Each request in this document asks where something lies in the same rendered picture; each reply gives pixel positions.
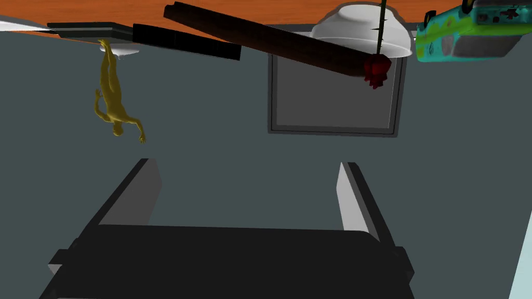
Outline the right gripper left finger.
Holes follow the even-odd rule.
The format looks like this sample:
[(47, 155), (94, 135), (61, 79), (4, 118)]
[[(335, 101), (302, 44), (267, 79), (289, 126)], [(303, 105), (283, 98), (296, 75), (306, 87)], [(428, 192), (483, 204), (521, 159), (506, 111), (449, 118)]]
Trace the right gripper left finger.
[(161, 189), (156, 160), (142, 158), (87, 225), (147, 225)]

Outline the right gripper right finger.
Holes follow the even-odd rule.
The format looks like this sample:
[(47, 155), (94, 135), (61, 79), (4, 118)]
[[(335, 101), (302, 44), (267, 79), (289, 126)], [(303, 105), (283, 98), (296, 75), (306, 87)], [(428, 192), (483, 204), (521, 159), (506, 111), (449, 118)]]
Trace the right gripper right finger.
[(395, 242), (359, 166), (340, 164), (336, 193), (343, 230), (367, 232), (384, 246)]

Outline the golden human figurine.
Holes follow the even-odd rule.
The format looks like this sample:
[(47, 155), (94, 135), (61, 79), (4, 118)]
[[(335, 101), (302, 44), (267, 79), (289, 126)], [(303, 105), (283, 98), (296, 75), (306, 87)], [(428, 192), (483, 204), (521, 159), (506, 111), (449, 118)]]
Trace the golden human figurine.
[(140, 131), (139, 142), (146, 143), (146, 136), (141, 121), (127, 114), (122, 104), (122, 90), (117, 76), (116, 58), (107, 39), (99, 43), (105, 49), (104, 58), (99, 71), (99, 86), (95, 90), (94, 111), (103, 121), (112, 124), (115, 136), (123, 134), (123, 124), (134, 124)]

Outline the red rose with dark stem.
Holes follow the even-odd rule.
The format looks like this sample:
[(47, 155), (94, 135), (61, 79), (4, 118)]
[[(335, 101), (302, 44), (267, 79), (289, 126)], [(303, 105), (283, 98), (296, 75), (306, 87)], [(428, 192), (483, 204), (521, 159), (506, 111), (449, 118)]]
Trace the red rose with dark stem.
[(385, 55), (381, 54), (381, 47), (383, 41), (384, 23), (386, 21), (385, 12), (387, 0), (381, 0), (379, 26), (376, 53), (372, 54), (364, 63), (365, 78), (364, 81), (369, 82), (373, 89), (383, 86), (383, 82), (387, 80), (387, 72), (391, 66), (391, 60)]

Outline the white bowl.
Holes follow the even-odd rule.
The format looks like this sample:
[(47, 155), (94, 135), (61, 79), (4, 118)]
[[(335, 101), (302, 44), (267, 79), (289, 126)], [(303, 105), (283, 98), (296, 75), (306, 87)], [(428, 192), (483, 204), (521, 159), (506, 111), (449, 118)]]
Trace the white bowl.
[(413, 54), (413, 35), (397, 10), (386, 6), (383, 32), (379, 35), (381, 7), (372, 2), (350, 2), (338, 6), (316, 24), (310, 37), (361, 52), (402, 58)]

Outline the dark brown long bar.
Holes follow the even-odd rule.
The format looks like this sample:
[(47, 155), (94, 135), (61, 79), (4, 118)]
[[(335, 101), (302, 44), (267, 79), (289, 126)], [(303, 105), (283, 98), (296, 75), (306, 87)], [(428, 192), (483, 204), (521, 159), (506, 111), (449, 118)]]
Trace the dark brown long bar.
[(365, 76), (368, 53), (264, 24), (175, 2), (163, 17), (227, 42), (348, 76)]

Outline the orange wooden table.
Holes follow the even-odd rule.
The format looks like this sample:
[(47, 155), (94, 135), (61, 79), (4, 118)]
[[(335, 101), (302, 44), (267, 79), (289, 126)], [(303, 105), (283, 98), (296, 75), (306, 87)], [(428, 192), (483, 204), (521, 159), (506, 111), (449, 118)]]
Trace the orange wooden table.
[[(35, 21), (115, 22), (146, 24), (207, 38), (220, 38), (163, 17), (165, 6), (182, 2), (274, 27), (274, 24), (317, 24), (338, 6), (381, 0), (0, 0), (0, 15)], [(462, 0), (387, 0), (406, 22), (422, 22), (428, 10), (443, 12)]]

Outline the teal toy van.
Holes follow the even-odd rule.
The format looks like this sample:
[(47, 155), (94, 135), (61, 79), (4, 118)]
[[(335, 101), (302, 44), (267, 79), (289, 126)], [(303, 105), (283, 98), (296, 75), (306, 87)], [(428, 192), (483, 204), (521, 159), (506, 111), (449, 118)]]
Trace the teal toy van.
[(417, 26), (419, 62), (466, 62), (505, 57), (532, 33), (532, 0), (462, 0)]

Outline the grey framed wall picture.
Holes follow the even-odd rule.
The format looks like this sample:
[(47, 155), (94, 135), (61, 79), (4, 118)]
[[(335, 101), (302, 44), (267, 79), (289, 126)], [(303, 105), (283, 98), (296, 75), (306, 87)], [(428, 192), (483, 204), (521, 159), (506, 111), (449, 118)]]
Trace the grey framed wall picture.
[(394, 138), (398, 135), (407, 59), (392, 60), (373, 89), (349, 77), (268, 56), (268, 132)]

